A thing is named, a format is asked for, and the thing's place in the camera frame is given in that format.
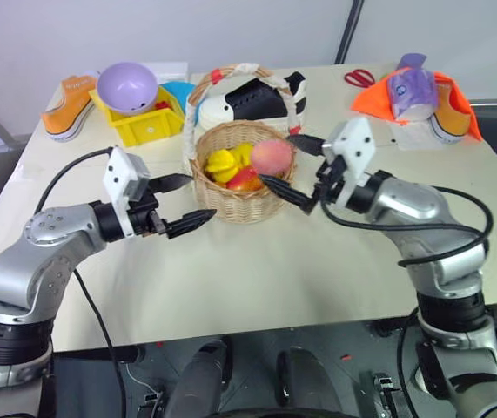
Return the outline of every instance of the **orange cloth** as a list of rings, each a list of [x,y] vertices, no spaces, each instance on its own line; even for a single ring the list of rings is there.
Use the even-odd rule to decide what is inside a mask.
[[[360,111],[362,113],[375,116],[376,118],[395,122],[395,118],[391,112],[391,101],[389,100],[387,80],[395,74],[405,70],[405,68],[402,68],[394,71],[388,76],[382,78],[380,81],[376,82],[376,84],[364,89],[354,99],[351,110]],[[452,89],[449,96],[449,103],[456,111],[471,115],[471,124],[468,128],[468,133],[481,141],[482,135],[480,135],[480,129],[478,128],[478,122],[476,120],[476,116],[474,115],[474,111],[457,83],[455,83],[455,80],[445,74],[442,74],[441,72],[435,72],[433,76],[436,83],[449,83],[451,85]]]

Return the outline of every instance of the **plastic fruit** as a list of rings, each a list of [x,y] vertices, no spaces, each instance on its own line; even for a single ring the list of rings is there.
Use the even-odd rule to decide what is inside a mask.
[[[251,166],[240,169],[237,175],[227,183],[227,189],[237,192],[254,192],[263,186],[262,180]]]
[[[171,105],[168,104],[167,102],[163,101],[163,102],[159,102],[159,103],[156,103],[155,104],[155,110],[156,111],[160,111],[161,109],[172,109],[171,108]]]
[[[292,148],[280,139],[269,139],[254,146],[252,167],[259,174],[276,176],[288,170],[292,162]]]
[[[237,160],[227,150],[212,152],[205,166],[205,170],[219,183],[226,183],[232,179],[237,174],[239,168]]]
[[[237,160],[238,165],[241,167],[247,167],[250,165],[250,154],[252,153],[252,149],[254,145],[249,142],[243,142],[242,144],[238,144],[233,149],[231,149],[231,153],[233,157]]]

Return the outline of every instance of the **yellow plastic crate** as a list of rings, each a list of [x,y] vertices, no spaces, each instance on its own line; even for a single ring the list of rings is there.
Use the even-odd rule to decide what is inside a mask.
[[[115,128],[123,140],[124,146],[134,146],[156,139],[177,135],[182,131],[185,114],[177,99],[163,87],[158,87],[159,102],[167,102],[171,109],[148,111],[136,116],[123,116],[109,109],[97,94],[91,90],[90,96],[95,106],[103,112],[109,126]]]

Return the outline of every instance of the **black pole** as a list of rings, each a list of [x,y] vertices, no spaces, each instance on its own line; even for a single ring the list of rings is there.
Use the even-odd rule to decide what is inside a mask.
[[[335,64],[343,64],[345,62],[346,53],[349,51],[349,46],[351,46],[351,41],[353,40],[356,25],[359,22],[363,4],[364,0],[353,0],[349,17],[346,20],[343,37],[341,38],[341,44],[339,45],[339,50],[337,51],[337,57],[335,58]]]

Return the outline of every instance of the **white wall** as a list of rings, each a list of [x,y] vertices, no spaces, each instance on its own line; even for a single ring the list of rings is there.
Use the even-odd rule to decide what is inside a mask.
[[[57,83],[117,61],[192,71],[333,61],[350,0],[0,0],[0,122],[31,132]]]
[[[497,0],[365,0],[348,63],[428,55],[469,98],[497,98]]]
[[[122,60],[331,64],[351,0],[0,0],[0,122],[35,127],[57,83]],[[366,0],[348,63],[426,53],[470,98],[497,98],[497,0]]]

